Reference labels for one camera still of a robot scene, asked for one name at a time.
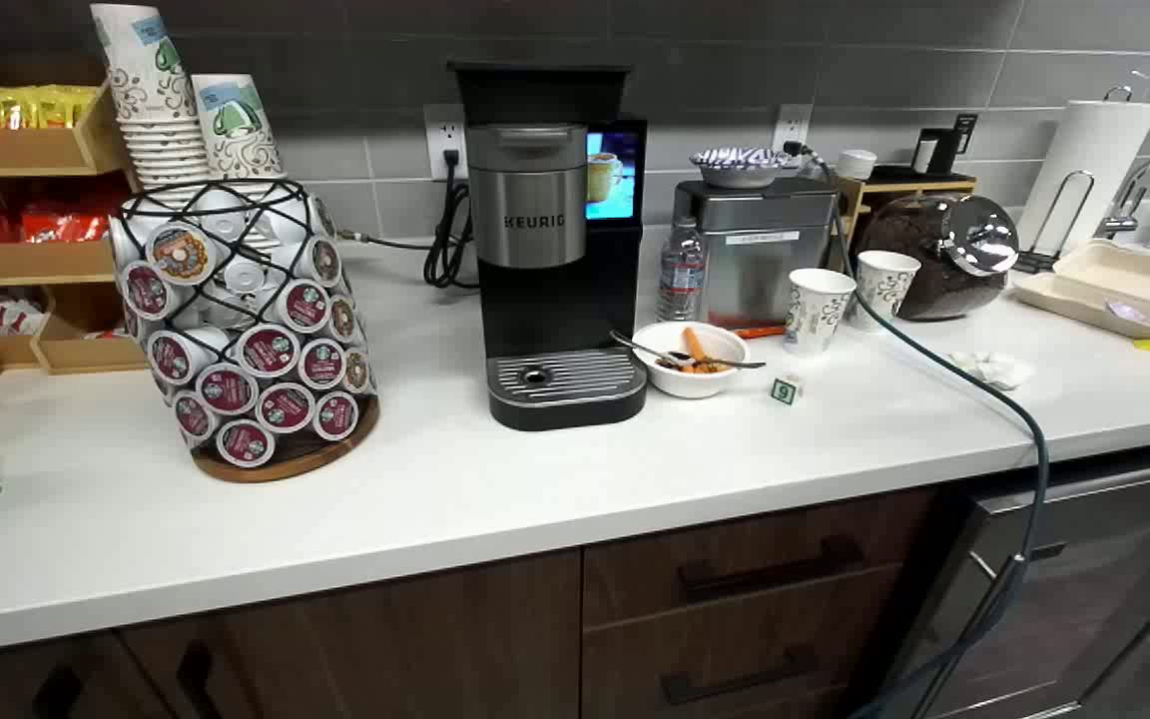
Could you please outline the beige clamshell takeout container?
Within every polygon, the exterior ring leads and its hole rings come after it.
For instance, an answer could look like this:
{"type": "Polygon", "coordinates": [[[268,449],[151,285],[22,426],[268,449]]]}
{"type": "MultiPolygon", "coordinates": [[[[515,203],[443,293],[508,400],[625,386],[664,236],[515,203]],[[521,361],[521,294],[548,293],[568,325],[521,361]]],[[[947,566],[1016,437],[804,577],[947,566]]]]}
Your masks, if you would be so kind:
{"type": "Polygon", "coordinates": [[[1127,337],[1150,338],[1150,253],[1095,240],[1051,273],[1009,285],[1016,304],[1127,337]]]}

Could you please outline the white bowl with food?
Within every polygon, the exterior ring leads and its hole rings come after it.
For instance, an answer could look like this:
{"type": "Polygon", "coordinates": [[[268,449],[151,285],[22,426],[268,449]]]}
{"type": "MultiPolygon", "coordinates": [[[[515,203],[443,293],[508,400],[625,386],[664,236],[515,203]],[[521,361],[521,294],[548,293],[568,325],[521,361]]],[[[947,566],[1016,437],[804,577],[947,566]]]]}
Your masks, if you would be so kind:
{"type": "Polygon", "coordinates": [[[630,337],[613,332],[644,368],[656,390],[674,400],[722,397],[742,372],[758,372],[752,348],[704,321],[658,321],[630,337]]]}

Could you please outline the white wall outlet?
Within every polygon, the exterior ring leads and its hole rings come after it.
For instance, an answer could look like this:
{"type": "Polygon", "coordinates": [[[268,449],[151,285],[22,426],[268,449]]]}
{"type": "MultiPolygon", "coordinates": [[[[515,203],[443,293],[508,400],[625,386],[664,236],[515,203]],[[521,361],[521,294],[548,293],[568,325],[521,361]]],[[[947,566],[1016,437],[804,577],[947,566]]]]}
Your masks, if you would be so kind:
{"type": "Polygon", "coordinates": [[[427,163],[434,180],[463,175],[467,136],[459,105],[422,107],[427,163]]]}

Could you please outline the small wooden letter block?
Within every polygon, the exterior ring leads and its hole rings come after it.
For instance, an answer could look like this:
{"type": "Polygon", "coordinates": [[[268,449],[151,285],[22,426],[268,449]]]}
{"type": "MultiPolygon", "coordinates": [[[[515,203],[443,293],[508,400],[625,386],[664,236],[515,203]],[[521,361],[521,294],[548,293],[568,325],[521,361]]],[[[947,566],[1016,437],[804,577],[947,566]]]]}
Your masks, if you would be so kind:
{"type": "Polygon", "coordinates": [[[773,374],[770,378],[770,400],[784,402],[784,409],[794,409],[804,400],[804,384],[789,378],[789,374],[773,374]]]}

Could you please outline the patterned ceramic bowl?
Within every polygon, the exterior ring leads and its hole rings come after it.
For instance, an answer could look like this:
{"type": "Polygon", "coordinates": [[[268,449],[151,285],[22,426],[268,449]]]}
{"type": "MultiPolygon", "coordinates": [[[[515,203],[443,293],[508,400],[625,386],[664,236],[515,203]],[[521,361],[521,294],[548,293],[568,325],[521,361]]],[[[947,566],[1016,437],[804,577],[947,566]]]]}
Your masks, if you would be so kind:
{"type": "Polygon", "coordinates": [[[689,163],[712,187],[765,187],[804,172],[794,155],[773,149],[705,149],[689,163]]]}

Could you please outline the clear plastic water bottle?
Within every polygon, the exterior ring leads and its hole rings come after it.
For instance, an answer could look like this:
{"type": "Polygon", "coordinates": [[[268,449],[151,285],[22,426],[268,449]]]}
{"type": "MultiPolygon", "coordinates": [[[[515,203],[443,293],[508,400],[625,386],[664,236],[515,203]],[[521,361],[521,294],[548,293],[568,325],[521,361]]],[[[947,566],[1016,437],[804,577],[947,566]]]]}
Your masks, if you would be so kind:
{"type": "Polygon", "coordinates": [[[680,219],[669,245],[664,253],[664,317],[668,321],[698,321],[704,317],[704,232],[693,219],[680,219]]]}

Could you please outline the silver metal appliance box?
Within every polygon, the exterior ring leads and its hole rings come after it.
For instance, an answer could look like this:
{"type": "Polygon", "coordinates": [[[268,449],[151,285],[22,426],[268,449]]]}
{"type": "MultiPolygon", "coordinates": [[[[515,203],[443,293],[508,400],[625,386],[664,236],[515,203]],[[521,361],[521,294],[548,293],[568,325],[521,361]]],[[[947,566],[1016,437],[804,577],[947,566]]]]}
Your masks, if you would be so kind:
{"type": "Polygon", "coordinates": [[[834,208],[839,195],[821,180],[773,180],[746,193],[682,180],[669,224],[704,240],[698,317],[722,328],[780,328],[785,275],[821,263],[834,208]]]}

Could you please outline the patterned paper cup left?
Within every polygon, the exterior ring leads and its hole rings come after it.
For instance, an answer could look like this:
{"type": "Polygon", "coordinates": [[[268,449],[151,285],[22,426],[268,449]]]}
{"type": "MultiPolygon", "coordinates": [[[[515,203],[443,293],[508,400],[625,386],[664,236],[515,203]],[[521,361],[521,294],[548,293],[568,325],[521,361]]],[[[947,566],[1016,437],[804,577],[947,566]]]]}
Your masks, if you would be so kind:
{"type": "Polygon", "coordinates": [[[834,338],[858,285],[830,269],[794,269],[785,285],[785,342],[804,357],[818,357],[834,338]]]}

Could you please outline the brown round pod coffee maker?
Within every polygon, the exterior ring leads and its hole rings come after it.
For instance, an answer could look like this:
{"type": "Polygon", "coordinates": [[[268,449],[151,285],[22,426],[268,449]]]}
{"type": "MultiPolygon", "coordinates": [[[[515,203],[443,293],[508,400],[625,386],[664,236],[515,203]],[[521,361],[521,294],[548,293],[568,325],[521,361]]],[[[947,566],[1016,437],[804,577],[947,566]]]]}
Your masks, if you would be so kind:
{"type": "Polygon", "coordinates": [[[863,228],[849,255],[903,253],[919,275],[897,308],[910,325],[963,321],[1002,294],[1016,263],[1016,228],[985,195],[897,195],[863,228]]]}

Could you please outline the orange sweetener packet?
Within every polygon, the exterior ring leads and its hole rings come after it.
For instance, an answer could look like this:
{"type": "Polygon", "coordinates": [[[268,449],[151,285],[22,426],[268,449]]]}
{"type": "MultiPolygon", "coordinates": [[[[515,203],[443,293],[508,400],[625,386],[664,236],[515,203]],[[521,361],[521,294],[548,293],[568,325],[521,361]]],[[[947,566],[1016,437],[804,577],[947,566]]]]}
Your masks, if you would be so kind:
{"type": "Polygon", "coordinates": [[[785,337],[784,325],[716,325],[722,332],[733,332],[738,338],[770,338],[770,337],[785,337]]]}

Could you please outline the patterned paper cup right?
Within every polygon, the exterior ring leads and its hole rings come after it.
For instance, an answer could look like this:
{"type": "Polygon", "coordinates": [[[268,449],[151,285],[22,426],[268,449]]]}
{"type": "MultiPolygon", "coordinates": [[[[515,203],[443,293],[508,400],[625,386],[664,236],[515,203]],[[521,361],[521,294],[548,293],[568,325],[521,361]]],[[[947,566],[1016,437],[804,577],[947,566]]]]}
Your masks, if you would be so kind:
{"type": "Polygon", "coordinates": [[[858,255],[858,294],[883,321],[890,321],[897,313],[914,275],[919,275],[919,260],[905,253],[863,253],[858,255]]]}

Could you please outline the dark drawer front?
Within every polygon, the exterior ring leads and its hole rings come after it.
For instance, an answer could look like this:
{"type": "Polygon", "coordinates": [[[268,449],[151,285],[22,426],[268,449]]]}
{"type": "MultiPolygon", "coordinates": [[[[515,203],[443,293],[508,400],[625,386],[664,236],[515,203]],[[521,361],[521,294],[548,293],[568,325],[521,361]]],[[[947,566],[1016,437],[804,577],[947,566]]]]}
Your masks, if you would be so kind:
{"type": "Polygon", "coordinates": [[[583,623],[903,565],[925,512],[929,490],[895,490],[600,542],[583,551],[583,623]]]}

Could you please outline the black Keurig coffee machine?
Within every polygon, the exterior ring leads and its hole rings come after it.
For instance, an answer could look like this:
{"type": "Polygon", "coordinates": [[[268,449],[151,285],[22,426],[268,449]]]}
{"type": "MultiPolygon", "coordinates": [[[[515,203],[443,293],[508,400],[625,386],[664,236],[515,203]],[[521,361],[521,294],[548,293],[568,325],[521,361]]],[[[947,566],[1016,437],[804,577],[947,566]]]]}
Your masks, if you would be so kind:
{"type": "Polygon", "coordinates": [[[485,409],[517,432],[630,420],[648,372],[634,328],[638,201],[587,213],[587,136],[644,163],[648,124],[619,111],[613,65],[455,65],[477,260],[485,409]]]}

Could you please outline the short stack of paper cups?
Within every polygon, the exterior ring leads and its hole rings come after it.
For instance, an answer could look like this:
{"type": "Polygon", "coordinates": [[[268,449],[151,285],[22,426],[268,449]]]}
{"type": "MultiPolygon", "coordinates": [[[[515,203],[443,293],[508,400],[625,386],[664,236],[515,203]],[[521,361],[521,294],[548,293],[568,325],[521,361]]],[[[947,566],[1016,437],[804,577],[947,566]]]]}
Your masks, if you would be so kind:
{"type": "Polygon", "coordinates": [[[194,71],[191,89],[202,149],[221,175],[260,180],[284,172],[260,89],[247,71],[194,71]]]}

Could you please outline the patterned paper cup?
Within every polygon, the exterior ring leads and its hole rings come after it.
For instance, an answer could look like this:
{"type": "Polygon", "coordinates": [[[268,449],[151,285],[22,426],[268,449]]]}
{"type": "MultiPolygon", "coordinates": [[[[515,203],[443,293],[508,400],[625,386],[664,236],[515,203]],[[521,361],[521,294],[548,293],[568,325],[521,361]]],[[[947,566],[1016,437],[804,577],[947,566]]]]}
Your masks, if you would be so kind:
{"type": "Polygon", "coordinates": [[[794,269],[785,285],[785,342],[804,357],[818,357],[834,338],[858,285],[830,269],[794,269]]]}
{"type": "Polygon", "coordinates": [[[858,294],[883,321],[890,321],[897,313],[914,275],[919,275],[919,260],[905,253],[863,253],[858,255],[858,294]]]}

